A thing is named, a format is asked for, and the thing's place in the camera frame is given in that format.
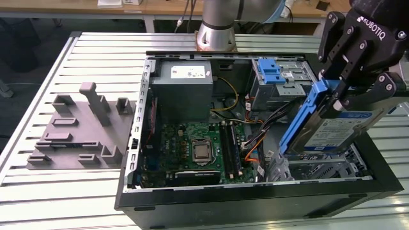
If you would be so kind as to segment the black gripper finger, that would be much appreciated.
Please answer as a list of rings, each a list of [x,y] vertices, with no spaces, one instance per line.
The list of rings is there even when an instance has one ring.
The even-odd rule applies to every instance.
[[[327,16],[322,43],[319,48],[319,62],[324,64],[319,73],[320,78],[338,80],[347,66],[343,55],[358,36],[358,27],[350,24],[347,16],[338,11],[330,12]]]
[[[394,67],[406,53],[406,45],[375,44],[364,40],[346,49],[338,76],[340,83],[331,97],[331,116],[344,111],[390,111],[409,100],[404,74]]]

